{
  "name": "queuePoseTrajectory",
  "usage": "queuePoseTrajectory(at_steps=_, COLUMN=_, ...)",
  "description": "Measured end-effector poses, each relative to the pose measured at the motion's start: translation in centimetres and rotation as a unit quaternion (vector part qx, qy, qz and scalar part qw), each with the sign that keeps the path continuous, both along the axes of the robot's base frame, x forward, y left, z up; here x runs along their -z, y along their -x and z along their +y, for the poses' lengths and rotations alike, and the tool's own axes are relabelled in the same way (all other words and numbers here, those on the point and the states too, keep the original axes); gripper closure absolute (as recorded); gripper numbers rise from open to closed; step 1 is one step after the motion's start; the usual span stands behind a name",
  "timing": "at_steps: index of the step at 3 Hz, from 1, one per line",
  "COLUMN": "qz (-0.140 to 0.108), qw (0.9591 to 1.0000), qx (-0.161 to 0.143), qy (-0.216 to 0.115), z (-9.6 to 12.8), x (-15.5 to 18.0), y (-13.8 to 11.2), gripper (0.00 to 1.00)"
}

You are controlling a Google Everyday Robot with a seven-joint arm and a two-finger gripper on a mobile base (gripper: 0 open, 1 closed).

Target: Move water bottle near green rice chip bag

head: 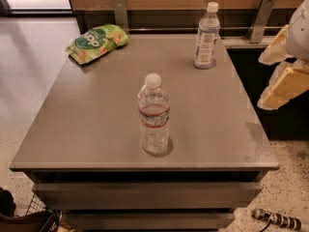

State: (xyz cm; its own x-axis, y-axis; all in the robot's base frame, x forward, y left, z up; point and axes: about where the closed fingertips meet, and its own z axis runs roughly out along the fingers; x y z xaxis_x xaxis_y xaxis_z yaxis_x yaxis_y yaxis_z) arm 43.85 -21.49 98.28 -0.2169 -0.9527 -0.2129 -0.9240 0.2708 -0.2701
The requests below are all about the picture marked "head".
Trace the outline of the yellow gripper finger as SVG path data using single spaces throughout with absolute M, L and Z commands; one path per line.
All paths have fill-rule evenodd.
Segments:
M 282 61 L 274 70 L 266 89 L 258 101 L 264 110 L 276 110 L 309 90 L 309 63 Z
M 275 63 L 292 58 L 287 50 L 286 40 L 289 25 L 286 24 L 275 36 L 271 44 L 261 53 L 259 62 L 265 65 L 273 65 Z

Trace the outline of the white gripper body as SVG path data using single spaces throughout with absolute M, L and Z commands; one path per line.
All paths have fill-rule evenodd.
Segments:
M 287 49 L 296 59 L 309 61 L 309 0 L 304 0 L 291 17 Z

